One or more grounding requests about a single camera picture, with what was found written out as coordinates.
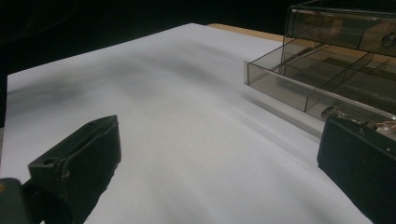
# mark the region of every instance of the dark background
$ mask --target dark background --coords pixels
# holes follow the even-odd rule
[[[282,35],[288,7],[301,2],[0,0],[0,110],[7,76],[18,71],[190,22]]]

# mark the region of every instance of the table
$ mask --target table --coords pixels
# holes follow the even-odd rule
[[[186,24],[14,74],[1,177],[117,114],[122,162],[86,223],[370,223],[317,167],[319,139],[243,84],[280,45]]]

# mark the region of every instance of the white surface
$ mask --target white surface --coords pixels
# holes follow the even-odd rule
[[[317,167],[319,139],[243,84],[243,61],[279,45],[188,24],[12,75],[1,176],[26,181],[117,114],[122,162],[86,223],[370,223]]]

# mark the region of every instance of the white sheet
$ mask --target white sheet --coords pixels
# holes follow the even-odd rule
[[[1,176],[26,181],[30,161],[117,114],[122,162],[86,223],[370,223],[317,167],[319,139],[243,84],[243,61],[278,46],[187,24],[14,74]]]

